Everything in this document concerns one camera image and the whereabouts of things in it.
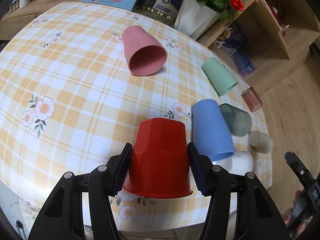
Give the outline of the person's hand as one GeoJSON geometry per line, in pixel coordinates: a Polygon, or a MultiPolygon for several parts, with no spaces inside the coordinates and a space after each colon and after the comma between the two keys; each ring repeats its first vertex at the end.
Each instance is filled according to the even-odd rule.
{"type": "Polygon", "coordinates": [[[294,206],[289,209],[283,219],[291,239],[297,238],[302,232],[303,225],[307,224],[315,209],[306,190],[297,191],[294,206]]]}

